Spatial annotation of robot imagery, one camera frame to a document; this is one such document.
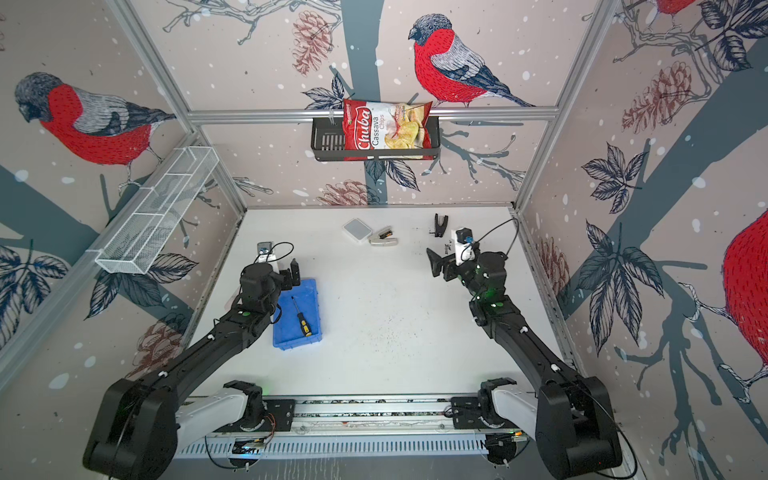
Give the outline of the black yellow screwdriver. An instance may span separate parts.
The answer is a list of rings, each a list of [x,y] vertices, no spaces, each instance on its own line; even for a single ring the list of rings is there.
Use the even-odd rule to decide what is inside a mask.
[[[311,337],[313,335],[313,331],[311,329],[311,326],[310,326],[306,316],[304,315],[304,313],[300,309],[296,299],[294,297],[292,297],[291,300],[292,300],[292,303],[293,303],[294,308],[296,310],[296,315],[297,315],[297,318],[298,318],[298,321],[299,321],[300,328],[301,328],[303,336],[304,337]]]

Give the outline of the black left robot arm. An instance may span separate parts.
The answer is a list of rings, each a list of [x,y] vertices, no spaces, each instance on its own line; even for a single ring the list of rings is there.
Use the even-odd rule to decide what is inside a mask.
[[[258,428],[274,420],[262,388],[245,381],[227,382],[207,399],[188,400],[276,322],[281,293],[301,283],[300,267],[296,261],[285,270],[252,263],[239,282],[230,310],[204,338],[167,366],[107,389],[83,454],[86,469],[113,479],[157,479],[178,451],[218,428],[237,422]]]

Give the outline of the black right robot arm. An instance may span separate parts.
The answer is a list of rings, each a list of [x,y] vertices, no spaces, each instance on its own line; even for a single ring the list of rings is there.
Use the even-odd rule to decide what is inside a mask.
[[[511,356],[533,389],[525,393],[507,379],[484,382],[478,393],[482,418],[492,425],[508,421],[533,437],[556,479],[620,466],[619,432],[605,385],[568,366],[531,329],[506,293],[506,255],[471,251],[462,260],[429,250],[431,272],[467,288],[475,323]]]

